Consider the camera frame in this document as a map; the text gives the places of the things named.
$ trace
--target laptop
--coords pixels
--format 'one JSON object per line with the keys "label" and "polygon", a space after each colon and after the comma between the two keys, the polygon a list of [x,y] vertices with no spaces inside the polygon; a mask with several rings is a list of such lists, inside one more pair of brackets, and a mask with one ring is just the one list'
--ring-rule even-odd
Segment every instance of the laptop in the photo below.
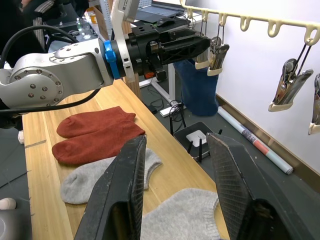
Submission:
{"label": "laptop", "polygon": [[185,9],[180,0],[152,0],[151,5],[136,12],[135,19],[148,23],[155,23],[163,17],[174,17],[181,14]]}

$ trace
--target light gray sock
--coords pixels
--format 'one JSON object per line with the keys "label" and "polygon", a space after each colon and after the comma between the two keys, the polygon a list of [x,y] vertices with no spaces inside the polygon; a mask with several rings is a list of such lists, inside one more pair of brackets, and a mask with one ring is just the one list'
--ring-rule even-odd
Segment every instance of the light gray sock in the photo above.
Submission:
{"label": "light gray sock", "polygon": [[[98,179],[104,174],[116,157],[82,165],[70,173],[60,187],[62,201],[68,204],[87,203]],[[144,189],[148,189],[149,178],[152,172],[161,165],[161,159],[147,148],[144,163]]]}
{"label": "light gray sock", "polygon": [[219,240],[218,194],[183,189],[142,218],[141,240]]}
{"label": "light gray sock", "polygon": [[149,179],[153,171],[162,164],[160,157],[150,148],[145,149],[144,162],[144,186],[143,189],[149,188]]}

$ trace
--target metal clip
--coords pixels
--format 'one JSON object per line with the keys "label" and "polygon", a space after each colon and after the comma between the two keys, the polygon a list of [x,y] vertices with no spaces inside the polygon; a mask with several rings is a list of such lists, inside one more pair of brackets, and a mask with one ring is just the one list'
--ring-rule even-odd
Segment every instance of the metal clip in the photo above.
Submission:
{"label": "metal clip", "polygon": [[308,135],[320,133],[320,74],[314,79],[313,115]]}
{"label": "metal clip", "polygon": [[282,67],[282,75],[275,93],[275,97],[272,103],[269,105],[269,112],[278,112],[291,108],[294,104],[294,98],[300,91],[302,86],[305,84],[308,78],[314,73],[312,69],[301,72],[303,65],[305,64],[306,58],[309,54],[311,46],[308,48],[305,57],[302,61],[301,67],[296,75],[298,62],[306,49],[304,45],[298,60],[291,58],[286,61]]}
{"label": "metal clip", "polygon": [[224,44],[225,40],[225,27],[222,27],[222,40],[219,37],[220,25],[218,25],[218,34],[211,39],[210,50],[210,65],[207,71],[208,76],[215,76],[222,72],[222,64],[225,60],[226,54],[230,48],[228,44]]}

